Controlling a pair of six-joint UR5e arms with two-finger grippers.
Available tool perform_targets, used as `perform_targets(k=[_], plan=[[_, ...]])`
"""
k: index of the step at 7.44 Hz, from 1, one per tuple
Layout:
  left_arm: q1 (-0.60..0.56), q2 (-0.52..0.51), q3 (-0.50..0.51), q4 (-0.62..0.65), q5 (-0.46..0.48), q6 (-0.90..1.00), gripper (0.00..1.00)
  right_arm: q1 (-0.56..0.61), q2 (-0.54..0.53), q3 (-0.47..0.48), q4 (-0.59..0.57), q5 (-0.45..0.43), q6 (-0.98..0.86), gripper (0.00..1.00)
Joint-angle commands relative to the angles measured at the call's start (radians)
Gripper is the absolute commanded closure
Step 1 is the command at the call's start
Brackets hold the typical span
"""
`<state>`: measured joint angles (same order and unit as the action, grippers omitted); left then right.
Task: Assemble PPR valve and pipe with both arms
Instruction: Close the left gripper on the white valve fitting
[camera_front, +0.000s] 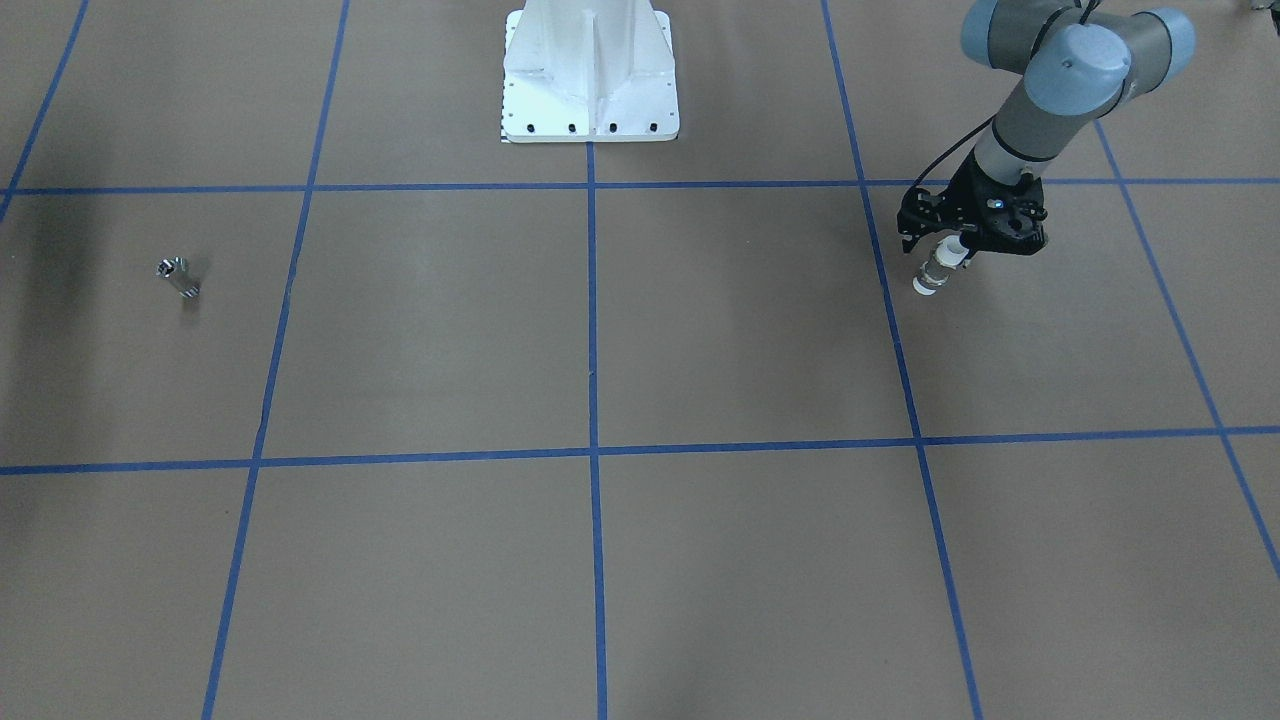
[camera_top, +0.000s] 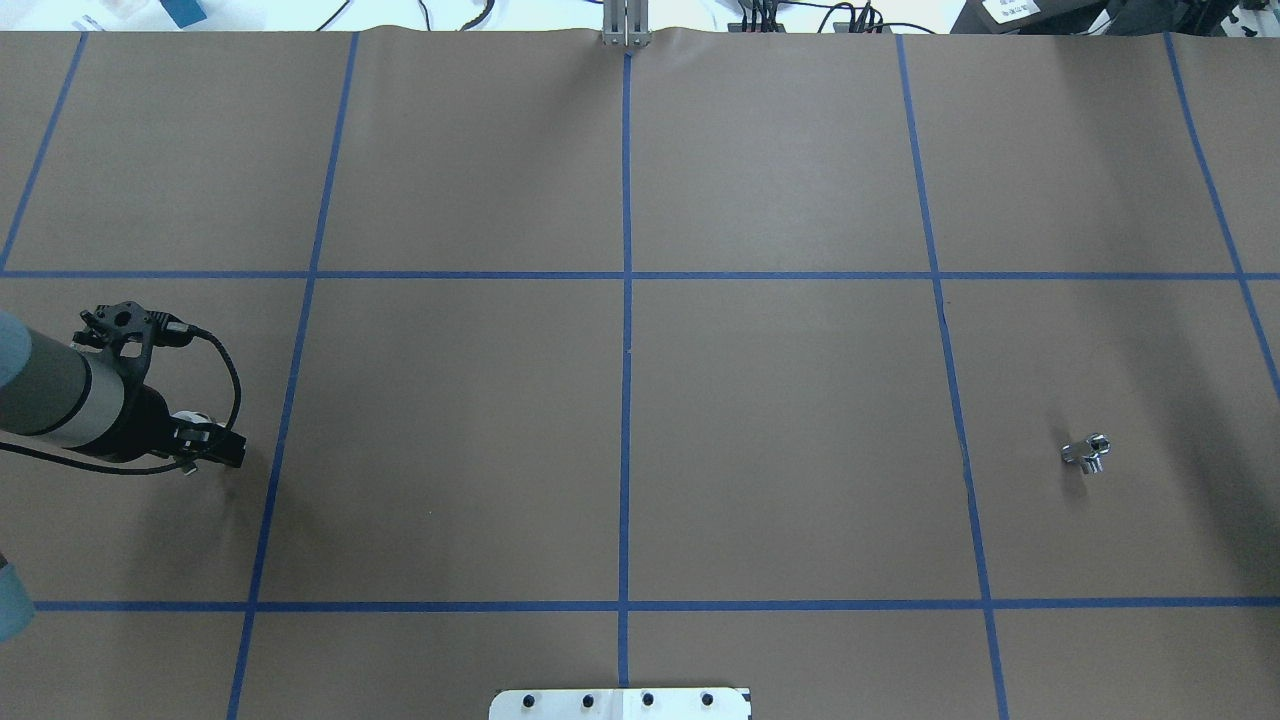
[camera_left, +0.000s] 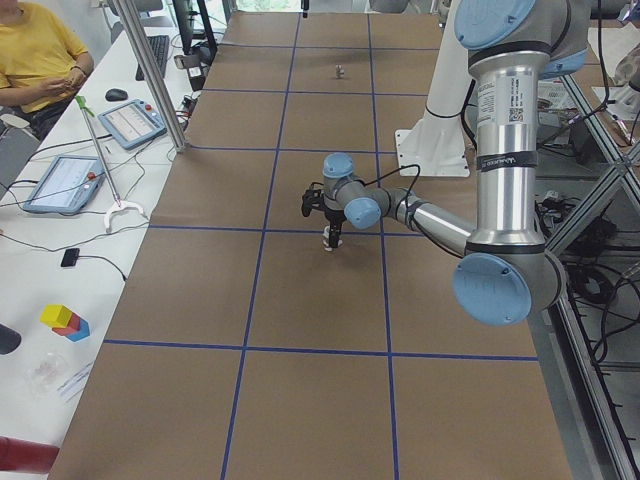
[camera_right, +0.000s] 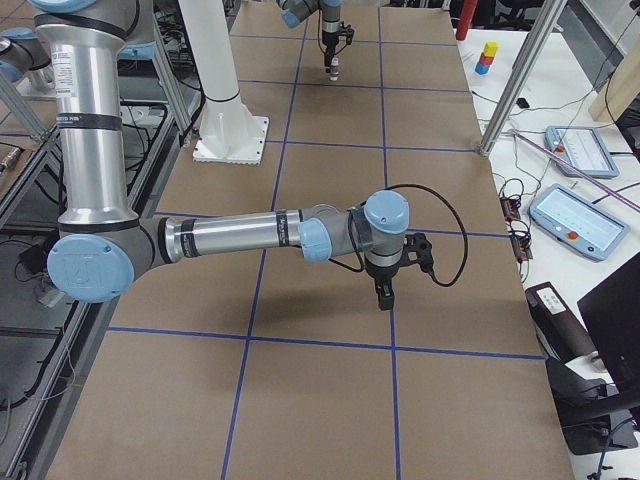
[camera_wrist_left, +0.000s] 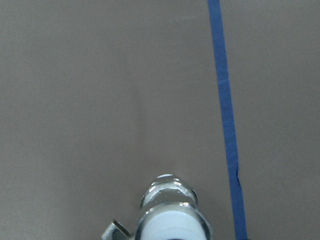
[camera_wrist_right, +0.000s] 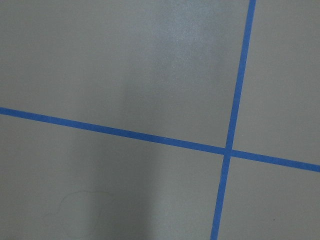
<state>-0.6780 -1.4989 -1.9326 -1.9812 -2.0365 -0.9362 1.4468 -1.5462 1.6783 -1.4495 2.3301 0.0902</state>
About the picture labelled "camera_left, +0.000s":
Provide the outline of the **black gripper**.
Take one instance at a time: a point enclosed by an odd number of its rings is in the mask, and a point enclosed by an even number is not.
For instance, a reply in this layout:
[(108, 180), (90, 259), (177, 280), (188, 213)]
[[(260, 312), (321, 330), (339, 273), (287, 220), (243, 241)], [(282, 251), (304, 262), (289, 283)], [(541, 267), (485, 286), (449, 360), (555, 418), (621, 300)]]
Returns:
[(325, 218), (329, 221), (329, 225), (327, 226), (327, 244), (329, 246), (335, 246), (336, 235), (340, 236), (342, 234), (342, 225), (346, 221), (344, 210), (326, 196), (322, 196), (321, 210)]

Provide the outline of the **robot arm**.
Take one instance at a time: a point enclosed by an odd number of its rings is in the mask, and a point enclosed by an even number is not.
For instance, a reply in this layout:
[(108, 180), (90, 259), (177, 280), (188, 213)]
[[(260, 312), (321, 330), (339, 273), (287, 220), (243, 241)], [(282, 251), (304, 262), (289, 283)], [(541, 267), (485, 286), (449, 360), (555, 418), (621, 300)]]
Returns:
[(475, 221), (408, 188), (369, 187), (349, 155), (333, 153), (302, 205), (328, 219), (326, 248), (338, 247), (344, 223), (366, 229), (389, 217), (459, 258), (454, 294), (474, 319), (510, 325), (551, 306), (565, 276), (535, 214), (538, 83), (583, 66), (590, 16), (587, 1), (452, 2), (424, 116), (398, 132), (397, 153), (413, 175), (464, 169), (461, 123), (475, 96)]

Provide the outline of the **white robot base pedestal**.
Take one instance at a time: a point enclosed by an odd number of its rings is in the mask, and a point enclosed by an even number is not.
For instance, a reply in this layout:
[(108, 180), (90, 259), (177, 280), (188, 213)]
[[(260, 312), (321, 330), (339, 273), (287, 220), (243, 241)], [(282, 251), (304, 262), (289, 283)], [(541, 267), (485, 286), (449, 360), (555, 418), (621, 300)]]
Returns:
[(462, 111), (472, 83), (468, 52), (455, 34), (460, 3), (452, 1), (445, 21), (424, 114), (410, 130), (395, 132), (398, 165), (403, 176), (470, 175), (465, 155)]

